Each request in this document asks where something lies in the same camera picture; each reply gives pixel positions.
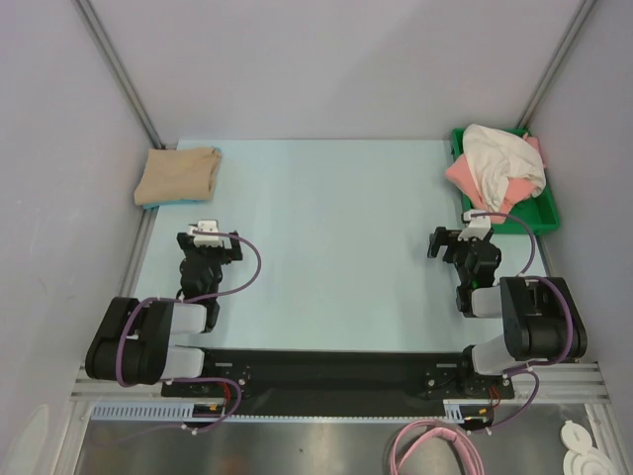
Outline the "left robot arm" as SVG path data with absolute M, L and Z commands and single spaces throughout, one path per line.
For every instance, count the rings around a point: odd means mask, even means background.
M 201 236 L 197 229 L 178 234 L 184 258 L 176 298 L 145 304 L 136 298 L 113 298 L 85 357 L 88 377 L 115 381 L 120 362 L 126 385 L 168 379 L 170 338 L 178 333 L 209 333 L 216 326 L 222 267 L 243 260 L 237 237 L 237 232 L 230 233 L 225 244 L 220 237 Z

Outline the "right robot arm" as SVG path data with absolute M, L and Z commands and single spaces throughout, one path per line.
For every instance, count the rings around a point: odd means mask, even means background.
M 493 231 L 474 233 L 438 227 L 429 235 L 427 256 L 442 260 L 457 273 L 456 307 L 466 318 L 498 319 L 502 333 L 465 350 L 470 363 L 456 372 L 458 389 L 479 397 L 492 376 L 511 377 L 534 366 L 551 366 L 585 355 L 588 336 L 573 296 L 562 277 L 496 278 L 502 252 Z

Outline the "cream white t shirt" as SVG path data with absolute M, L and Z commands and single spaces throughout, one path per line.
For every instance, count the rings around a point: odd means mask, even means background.
M 527 188 L 518 202 L 544 191 L 545 165 L 535 138 L 473 124 L 465 130 L 462 146 L 487 211 L 501 211 L 511 185 Z

